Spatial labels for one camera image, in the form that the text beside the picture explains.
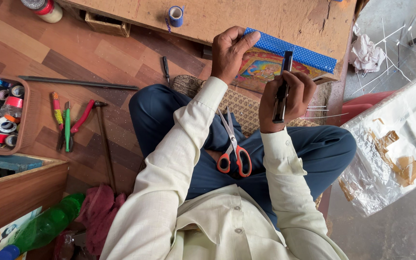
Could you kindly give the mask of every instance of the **orange scissor handle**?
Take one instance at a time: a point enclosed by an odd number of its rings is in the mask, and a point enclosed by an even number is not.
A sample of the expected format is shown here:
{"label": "orange scissor handle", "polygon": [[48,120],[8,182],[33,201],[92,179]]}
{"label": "orange scissor handle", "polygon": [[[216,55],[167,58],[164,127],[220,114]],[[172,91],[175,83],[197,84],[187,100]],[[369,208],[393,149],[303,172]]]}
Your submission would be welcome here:
{"label": "orange scissor handle", "polygon": [[[223,163],[223,160],[226,160],[227,163],[227,167],[223,168],[221,166],[221,164]],[[229,159],[229,155],[228,154],[223,154],[221,157],[219,157],[218,159],[218,163],[216,164],[216,168],[218,169],[218,171],[227,174],[229,173],[229,171],[231,170],[231,160]]]}
{"label": "orange scissor handle", "polygon": [[[242,177],[248,177],[251,174],[251,159],[250,159],[250,155],[248,154],[248,152],[241,148],[239,145],[237,146],[237,149],[235,150],[235,153],[237,154],[237,165],[239,166],[239,174]],[[242,156],[244,155],[244,157],[246,157],[248,159],[248,168],[245,169],[243,167],[243,160],[242,160]]]}

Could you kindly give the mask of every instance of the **wooden workbench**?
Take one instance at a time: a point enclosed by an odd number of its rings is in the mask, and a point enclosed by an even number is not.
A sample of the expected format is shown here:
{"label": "wooden workbench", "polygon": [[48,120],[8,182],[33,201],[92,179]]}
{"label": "wooden workbench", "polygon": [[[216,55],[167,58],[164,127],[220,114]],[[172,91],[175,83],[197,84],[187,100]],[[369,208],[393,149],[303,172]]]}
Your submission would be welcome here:
{"label": "wooden workbench", "polygon": [[171,33],[206,45],[232,26],[251,27],[338,60],[339,80],[356,0],[56,0],[134,25],[168,32],[171,6],[185,6],[184,24]]}

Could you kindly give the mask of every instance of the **blue bottle cap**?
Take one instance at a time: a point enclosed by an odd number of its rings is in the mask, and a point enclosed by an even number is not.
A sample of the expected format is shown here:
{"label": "blue bottle cap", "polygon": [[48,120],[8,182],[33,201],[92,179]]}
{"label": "blue bottle cap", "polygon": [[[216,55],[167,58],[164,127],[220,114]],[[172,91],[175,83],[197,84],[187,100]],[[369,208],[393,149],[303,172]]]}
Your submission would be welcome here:
{"label": "blue bottle cap", "polygon": [[7,245],[0,251],[0,260],[14,260],[20,255],[20,250],[15,245]]}

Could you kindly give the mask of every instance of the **hand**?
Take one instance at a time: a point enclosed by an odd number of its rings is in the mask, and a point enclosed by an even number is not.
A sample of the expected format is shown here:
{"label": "hand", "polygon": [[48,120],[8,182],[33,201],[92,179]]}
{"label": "hand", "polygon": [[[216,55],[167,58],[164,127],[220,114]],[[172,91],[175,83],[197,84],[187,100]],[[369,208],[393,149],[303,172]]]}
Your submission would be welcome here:
{"label": "hand", "polygon": [[213,40],[213,67],[211,76],[229,85],[237,75],[242,57],[261,37],[259,32],[245,35],[245,28],[234,26],[217,35]]}
{"label": "hand", "polygon": [[[273,123],[275,96],[284,80],[290,86],[286,98],[284,122]],[[275,76],[274,80],[266,84],[259,104],[261,133],[270,134],[282,131],[286,123],[304,115],[316,88],[314,81],[302,72],[284,71],[282,75]]]}

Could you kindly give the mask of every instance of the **shirt sleeve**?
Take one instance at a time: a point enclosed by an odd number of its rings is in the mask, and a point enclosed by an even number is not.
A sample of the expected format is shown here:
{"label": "shirt sleeve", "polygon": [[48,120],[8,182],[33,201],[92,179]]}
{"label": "shirt sleeve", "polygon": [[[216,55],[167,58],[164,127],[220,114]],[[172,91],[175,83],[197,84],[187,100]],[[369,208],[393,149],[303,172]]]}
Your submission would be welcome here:
{"label": "shirt sleeve", "polygon": [[303,177],[307,172],[286,129],[261,133],[261,138],[272,210],[288,249],[298,259],[348,259],[326,235],[324,216],[316,210]]}
{"label": "shirt sleeve", "polygon": [[164,259],[170,252],[177,208],[189,190],[200,149],[215,110],[227,91],[222,80],[209,77],[201,91],[174,112],[174,126],[145,159],[134,192],[118,211],[101,260]]}

